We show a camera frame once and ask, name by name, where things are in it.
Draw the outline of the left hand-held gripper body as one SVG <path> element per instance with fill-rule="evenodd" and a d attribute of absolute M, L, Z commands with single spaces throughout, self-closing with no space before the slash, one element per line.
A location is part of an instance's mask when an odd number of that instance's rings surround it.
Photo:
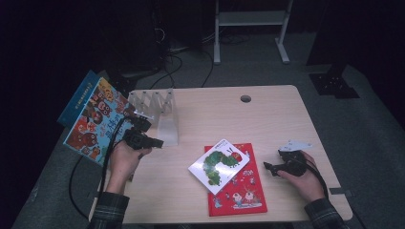
<path fill-rule="evenodd" d="M 132 125 L 124 132 L 123 140 L 133 149 L 152 148 L 154 139 L 145 133 L 151 127 L 151 123 L 144 116 L 129 115 L 126 120 Z"/>

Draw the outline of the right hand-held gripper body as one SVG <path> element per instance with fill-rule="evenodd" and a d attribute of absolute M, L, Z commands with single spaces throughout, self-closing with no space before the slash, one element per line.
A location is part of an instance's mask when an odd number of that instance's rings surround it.
<path fill-rule="evenodd" d="M 302 150 L 311 146 L 311 143 L 290 139 L 284 146 L 280 147 L 278 152 L 285 162 L 285 171 L 296 177 L 303 175 L 307 170 L 307 163 Z"/>

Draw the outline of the red picture book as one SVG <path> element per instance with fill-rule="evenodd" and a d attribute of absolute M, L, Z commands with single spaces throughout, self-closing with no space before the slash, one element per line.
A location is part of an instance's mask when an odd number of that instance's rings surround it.
<path fill-rule="evenodd" d="M 207 195 L 210 217 L 267 212 L 252 144 L 241 143 L 235 147 L 249 157 L 249 162 L 217 195 Z"/>

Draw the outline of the colourful animals picture book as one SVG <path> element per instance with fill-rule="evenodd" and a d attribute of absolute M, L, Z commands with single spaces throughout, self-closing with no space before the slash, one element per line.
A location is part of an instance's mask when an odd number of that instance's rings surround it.
<path fill-rule="evenodd" d="M 100 77 L 63 144 L 102 165 L 113 132 L 120 120 L 127 115 L 135 115 L 135 107 L 106 79 Z"/>

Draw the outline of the white caterpillar board book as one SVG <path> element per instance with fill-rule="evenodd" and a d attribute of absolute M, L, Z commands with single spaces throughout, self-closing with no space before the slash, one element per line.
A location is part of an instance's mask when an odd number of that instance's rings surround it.
<path fill-rule="evenodd" d="M 249 156 L 226 139 L 222 139 L 189 166 L 188 171 L 211 194 L 217 195 L 249 161 Z"/>

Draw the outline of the blue monster picture book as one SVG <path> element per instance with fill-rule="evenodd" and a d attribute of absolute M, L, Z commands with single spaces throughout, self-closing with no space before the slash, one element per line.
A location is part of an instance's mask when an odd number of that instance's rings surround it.
<path fill-rule="evenodd" d="M 57 119 L 57 122 L 65 128 L 72 128 L 81 115 L 83 109 L 93 94 L 100 77 L 93 71 L 88 71 L 69 103 Z"/>

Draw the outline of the person's right hand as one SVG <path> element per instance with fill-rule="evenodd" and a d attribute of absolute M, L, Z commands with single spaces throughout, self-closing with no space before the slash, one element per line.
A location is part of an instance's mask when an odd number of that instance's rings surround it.
<path fill-rule="evenodd" d="M 298 190 L 300 196 L 306 202 L 311 203 L 317 199 L 325 198 L 326 195 L 324 193 L 323 185 L 313 172 L 317 172 L 314 159 L 306 152 L 302 153 L 309 166 L 309 169 L 307 169 L 303 175 L 296 177 L 283 170 L 279 170 L 279 174 L 282 178 L 288 180 Z"/>

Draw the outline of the person's left hand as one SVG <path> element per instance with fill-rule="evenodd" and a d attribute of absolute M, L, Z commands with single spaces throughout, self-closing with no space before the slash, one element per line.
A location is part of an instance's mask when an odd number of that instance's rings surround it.
<path fill-rule="evenodd" d="M 130 175 L 138 168 L 140 160 L 151 152 L 151 149 L 134 150 L 125 141 L 120 141 L 110 157 L 109 185 L 125 185 Z"/>

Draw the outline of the black stand with square base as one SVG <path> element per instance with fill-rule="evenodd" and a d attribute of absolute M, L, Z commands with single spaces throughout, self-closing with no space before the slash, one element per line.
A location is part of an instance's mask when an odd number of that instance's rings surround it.
<path fill-rule="evenodd" d="M 334 95 L 336 98 L 358 98 L 354 88 L 343 77 L 348 59 L 351 38 L 347 18 L 348 0 L 329 0 L 323 13 L 322 22 L 312 45 L 307 65 L 327 65 L 325 73 L 309 75 L 320 95 Z"/>

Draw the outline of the white metal stand frame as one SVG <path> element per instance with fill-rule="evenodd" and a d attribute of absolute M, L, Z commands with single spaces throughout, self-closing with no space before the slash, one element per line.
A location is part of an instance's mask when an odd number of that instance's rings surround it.
<path fill-rule="evenodd" d="M 279 36 L 275 38 L 275 44 L 282 62 L 288 64 L 290 60 L 284 46 L 284 39 L 293 2 L 294 0 L 288 0 L 284 10 L 226 12 L 220 11 L 220 2 L 216 0 L 213 62 L 217 65 L 221 63 L 221 27 L 280 26 L 281 30 Z"/>

